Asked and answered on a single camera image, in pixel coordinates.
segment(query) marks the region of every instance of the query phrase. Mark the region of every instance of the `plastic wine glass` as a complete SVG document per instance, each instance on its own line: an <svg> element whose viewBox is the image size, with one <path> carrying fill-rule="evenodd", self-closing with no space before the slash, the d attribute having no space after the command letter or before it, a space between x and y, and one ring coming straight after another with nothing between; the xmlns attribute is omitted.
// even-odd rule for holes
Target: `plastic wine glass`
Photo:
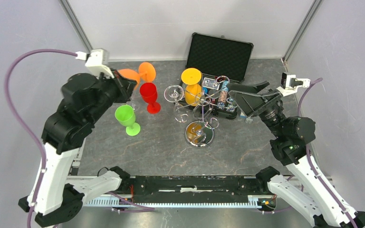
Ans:
<svg viewBox="0 0 365 228"><path fill-rule="evenodd" d="M129 136L135 136L141 131L141 126L135 123L136 116L131 106L126 104L118 107L115 111L115 118L126 127L126 134Z"/></svg>
<svg viewBox="0 0 365 228"><path fill-rule="evenodd" d="M160 104L156 102L157 100L157 89L153 83L144 83L139 92L143 100L148 103L147 111L150 114L156 114L160 111Z"/></svg>

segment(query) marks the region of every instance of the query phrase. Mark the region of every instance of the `gray wall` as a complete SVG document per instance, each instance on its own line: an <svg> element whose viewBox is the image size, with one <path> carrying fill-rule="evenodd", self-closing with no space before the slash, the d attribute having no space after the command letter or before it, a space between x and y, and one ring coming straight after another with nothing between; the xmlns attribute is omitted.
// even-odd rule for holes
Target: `gray wall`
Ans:
<svg viewBox="0 0 365 228"><path fill-rule="evenodd" d="M0 228L26 227L27 214L17 202L30 193L40 160L36 145L9 112L3 78L16 57L38 48L84 51L58 1L0 0ZM60 54L34 55L15 69L13 100L38 136L59 104L60 87L85 71L82 61Z"/></svg>
<svg viewBox="0 0 365 228"><path fill-rule="evenodd" d="M317 123L313 145L341 195L365 210L365 1L324 1L288 68L324 78L303 106Z"/></svg>
<svg viewBox="0 0 365 228"><path fill-rule="evenodd" d="M146 61L185 60L193 32L253 42L252 58L280 58L313 0L69 2L93 47Z"/></svg>

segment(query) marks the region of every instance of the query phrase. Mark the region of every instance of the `gray marble surface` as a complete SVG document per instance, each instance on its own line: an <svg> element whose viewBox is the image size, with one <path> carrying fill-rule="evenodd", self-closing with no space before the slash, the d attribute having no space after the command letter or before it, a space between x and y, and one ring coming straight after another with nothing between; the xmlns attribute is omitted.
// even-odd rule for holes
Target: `gray marble surface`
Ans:
<svg viewBox="0 0 365 228"><path fill-rule="evenodd" d="M140 62L111 63L111 67L138 70ZM149 114L147 104L136 90L130 105L136 106L136 122L141 125L137 136L128 136L125 128L114 117L119 106L114 104L96 123L86 139L78 175L96 175L106 166L120 166L131 175L255 175L259 170L273 166L283 174L290 172L275 160L269 140L273 135L265 124L255 117L253 123L242 118L218 118L214 142L196 149L184 139L186 123L175 121L173 104L163 97L166 87L179 83L185 61L155 61L157 101L162 106L158 114ZM277 88L285 71L280 59L252 59L244 84L269 81L268 88ZM286 116L296 115L295 96L284 97Z"/></svg>

